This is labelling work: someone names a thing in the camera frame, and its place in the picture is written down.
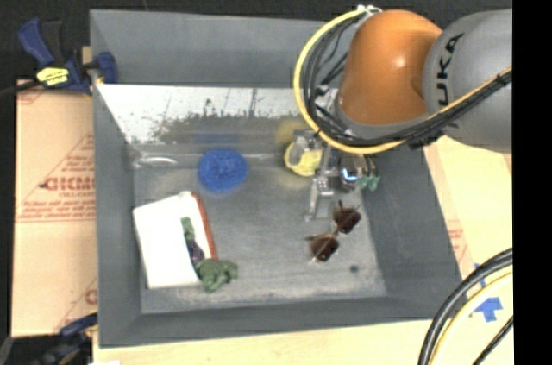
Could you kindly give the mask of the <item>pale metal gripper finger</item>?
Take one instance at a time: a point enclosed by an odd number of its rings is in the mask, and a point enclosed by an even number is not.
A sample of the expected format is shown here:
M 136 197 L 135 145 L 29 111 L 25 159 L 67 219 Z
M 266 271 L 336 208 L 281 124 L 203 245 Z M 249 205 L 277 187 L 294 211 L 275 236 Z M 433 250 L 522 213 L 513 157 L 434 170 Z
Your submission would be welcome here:
M 295 131 L 285 151 L 285 165 L 291 170 L 317 170 L 321 160 L 321 144 L 308 130 Z
M 331 180 L 327 176 L 314 176 L 310 184 L 310 193 L 308 206 L 304 212 L 305 222 L 310 222 L 317 218 L 320 204 L 323 200 L 334 196 L 335 190 L 331 185 Z

